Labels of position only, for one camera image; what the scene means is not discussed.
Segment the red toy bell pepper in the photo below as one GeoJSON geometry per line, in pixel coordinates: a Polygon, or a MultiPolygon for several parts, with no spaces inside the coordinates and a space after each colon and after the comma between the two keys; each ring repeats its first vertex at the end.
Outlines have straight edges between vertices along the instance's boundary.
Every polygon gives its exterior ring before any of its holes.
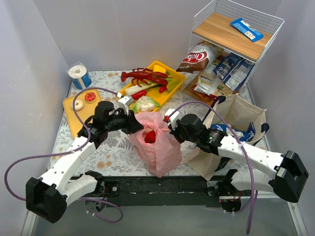
{"type": "Polygon", "coordinates": [[[145,137],[144,137],[144,141],[145,143],[149,143],[149,144],[153,144],[156,142],[156,133],[155,131],[150,131],[148,133],[146,133],[145,137]]]}

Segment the pink plastic bag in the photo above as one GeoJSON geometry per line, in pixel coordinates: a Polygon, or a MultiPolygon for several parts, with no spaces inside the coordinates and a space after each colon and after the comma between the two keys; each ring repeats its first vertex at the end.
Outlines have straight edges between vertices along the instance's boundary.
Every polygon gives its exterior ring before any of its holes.
{"type": "Polygon", "coordinates": [[[137,113],[135,117],[144,129],[129,135],[129,140],[149,171],[157,177],[162,177],[177,168],[182,162],[181,145],[169,133],[162,115],[158,112],[143,112],[137,113]],[[147,130],[156,134],[153,144],[145,142],[147,130]]]}

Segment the beige canvas tote bag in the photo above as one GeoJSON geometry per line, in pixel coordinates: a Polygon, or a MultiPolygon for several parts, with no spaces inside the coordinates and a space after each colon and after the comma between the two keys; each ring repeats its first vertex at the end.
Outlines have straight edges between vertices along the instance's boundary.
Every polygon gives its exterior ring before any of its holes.
{"type": "Polygon", "coordinates": [[[237,154],[240,154],[241,161],[246,163],[247,160],[241,150],[241,144],[254,146],[264,137],[269,130],[265,112],[265,109],[247,102],[237,94],[217,97],[212,104],[210,113],[206,115],[202,123],[207,128],[216,123],[225,125],[229,123],[234,129],[247,131],[252,122],[255,127],[255,136],[249,142],[241,142],[228,126],[234,137],[226,134],[221,141],[221,147],[218,148],[218,155],[206,153],[195,147],[184,162],[206,180],[210,180],[237,154]]]}

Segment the blue Doritos chips bag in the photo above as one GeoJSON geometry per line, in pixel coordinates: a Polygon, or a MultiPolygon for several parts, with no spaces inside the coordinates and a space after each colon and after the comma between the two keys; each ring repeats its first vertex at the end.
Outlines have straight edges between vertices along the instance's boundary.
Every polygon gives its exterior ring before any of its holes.
{"type": "Polygon", "coordinates": [[[234,134],[231,132],[228,126],[234,131],[234,133],[237,135],[237,137],[239,138],[241,142],[249,142],[255,136],[255,127],[252,122],[249,124],[247,131],[234,129],[229,123],[227,125],[219,124],[219,123],[212,124],[210,128],[216,129],[222,132],[226,132],[227,135],[231,135],[234,137],[234,134]]]}

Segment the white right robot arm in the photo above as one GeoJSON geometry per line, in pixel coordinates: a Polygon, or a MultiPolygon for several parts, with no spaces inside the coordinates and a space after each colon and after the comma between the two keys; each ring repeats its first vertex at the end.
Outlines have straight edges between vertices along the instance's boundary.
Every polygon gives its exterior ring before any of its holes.
{"type": "Polygon", "coordinates": [[[297,153],[282,154],[248,144],[241,146],[233,136],[207,128],[194,114],[181,118],[176,112],[165,120],[170,123],[170,133],[179,143],[189,141],[202,152],[251,164],[246,172],[229,170],[210,188],[212,194],[227,196],[254,188],[273,192],[287,202],[299,201],[309,173],[297,153]]]}

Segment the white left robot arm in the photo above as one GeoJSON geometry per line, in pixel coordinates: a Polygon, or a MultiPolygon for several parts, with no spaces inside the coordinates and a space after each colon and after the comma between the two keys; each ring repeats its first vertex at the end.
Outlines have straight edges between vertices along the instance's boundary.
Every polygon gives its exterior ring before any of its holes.
{"type": "Polygon", "coordinates": [[[71,180],[81,164],[97,150],[108,133],[121,130],[133,134],[143,129],[128,107],[133,102],[130,96],[118,100],[116,109],[112,102],[100,101],[74,139],[70,153],[61,157],[39,178],[30,178],[26,183],[26,208],[51,223],[63,216],[66,208],[85,195],[104,196],[106,185],[102,174],[88,171],[76,180],[71,180]]]}

